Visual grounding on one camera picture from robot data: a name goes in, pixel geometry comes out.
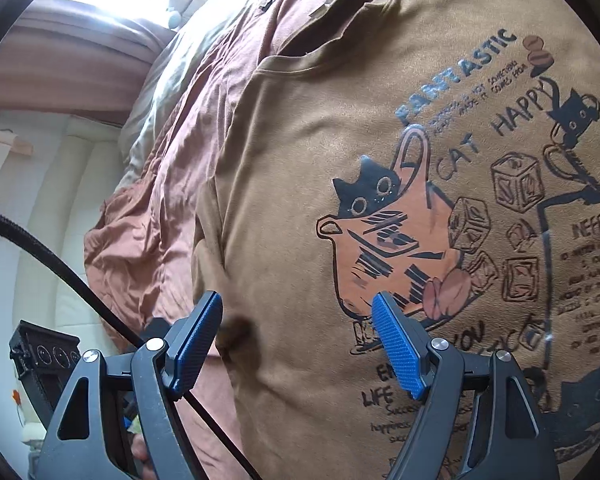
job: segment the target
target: cat face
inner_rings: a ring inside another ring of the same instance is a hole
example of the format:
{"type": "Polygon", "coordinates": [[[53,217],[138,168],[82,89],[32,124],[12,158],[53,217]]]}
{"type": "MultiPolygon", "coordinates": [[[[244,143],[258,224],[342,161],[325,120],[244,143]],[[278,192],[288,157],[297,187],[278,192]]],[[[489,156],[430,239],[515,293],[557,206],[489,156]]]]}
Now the cat face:
{"type": "Polygon", "coordinates": [[[591,122],[600,118],[599,110],[595,106],[586,105],[573,88],[569,98],[560,107],[547,113],[562,127],[564,133],[562,144],[568,150],[575,147],[578,137],[584,133],[591,122]]]}
{"type": "Polygon", "coordinates": [[[340,199],[338,218],[368,216],[394,202],[400,189],[400,178],[395,171],[363,155],[360,176],[349,184],[340,178],[333,179],[333,187],[340,199]]]}
{"type": "Polygon", "coordinates": [[[545,421],[556,447],[574,446],[587,436],[587,430],[600,422],[600,368],[577,383],[563,382],[560,408],[545,413],[545,421]]]}

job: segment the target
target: pink bed sheet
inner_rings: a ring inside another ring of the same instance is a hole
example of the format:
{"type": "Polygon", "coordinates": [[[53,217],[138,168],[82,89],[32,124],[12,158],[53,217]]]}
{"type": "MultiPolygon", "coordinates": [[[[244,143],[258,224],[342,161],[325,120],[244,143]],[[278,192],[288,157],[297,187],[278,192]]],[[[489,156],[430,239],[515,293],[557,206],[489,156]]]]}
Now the pink bed sheet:
{"type": "MultiPolygon", "coordinates": [[[[198,189],[214,173],[235,106],[258,63],[279,52],[325,1],[254,2],[206,54],[140,180],[104,203],[98,224],[85,236],[90,286],[136,332],[152,317],[173,322],[189,314],[198,189]]],[[[233,391],[215,346],[193,392],[241,447],[233,391]]],[[[246,478],[188,405],[178,404],[178,411],[212,480],[246,478]]]]}

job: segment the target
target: neckline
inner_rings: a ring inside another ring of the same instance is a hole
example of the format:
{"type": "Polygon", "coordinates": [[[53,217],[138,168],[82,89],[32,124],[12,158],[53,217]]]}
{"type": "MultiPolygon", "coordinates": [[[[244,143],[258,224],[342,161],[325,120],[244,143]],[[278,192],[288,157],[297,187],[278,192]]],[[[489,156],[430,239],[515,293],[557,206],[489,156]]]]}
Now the neckline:
{"type": "Polygon", "coordinates": [[[395,0],[372,0],[365,3],[355,13],[340,37],[327,41],[304,56],[266,57],[256,72],[304,75],[343,62],[374,36],[394,2],[395,0]]]}

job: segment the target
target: metal screw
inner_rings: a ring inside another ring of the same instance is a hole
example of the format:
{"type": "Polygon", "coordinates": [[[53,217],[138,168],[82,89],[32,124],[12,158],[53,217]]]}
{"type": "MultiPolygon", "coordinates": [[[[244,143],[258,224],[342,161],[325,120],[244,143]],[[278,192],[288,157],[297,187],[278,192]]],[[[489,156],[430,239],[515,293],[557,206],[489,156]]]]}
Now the metal screw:
{"type": "Polygon", "coordinates": [[[158,351],[163,346],[164,341],[159,337],[154,337],[153,339],[149,339],[149,341],[146,342],[146,347],[148,350],[151,350],[151,352],[158,351]]]}
{"type": "Polygon", "coordinates": [[[435,337],[431,340],[431,346],[436,350],[446,350],[449,348],[449,341],[441,337],[435,337]]]}
{"type": "Polygon", "coordinates": [[[84,354],[82,354],[82,358],[88,363],[93,363],[100,353],[97,350],[87,350],[84,354]]]}
{"type": "Polygon", "coordinates": [[[507,352],[506,350],[498,350],[496,352],[496,357],[506,363],[511,361],[511,354],[509,352],[507,352]]]}

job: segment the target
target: curtain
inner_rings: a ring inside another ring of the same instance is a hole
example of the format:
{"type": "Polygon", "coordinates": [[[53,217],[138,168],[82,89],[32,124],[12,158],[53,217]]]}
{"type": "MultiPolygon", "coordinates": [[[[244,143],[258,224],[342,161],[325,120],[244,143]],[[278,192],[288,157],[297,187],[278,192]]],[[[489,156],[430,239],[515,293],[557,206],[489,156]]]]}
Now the curtain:
{"type": "Polygon", "coordinates": [[[71,0],[34,0],[0,44],[0,108],[122,124],[174,32],[71,0]]]}

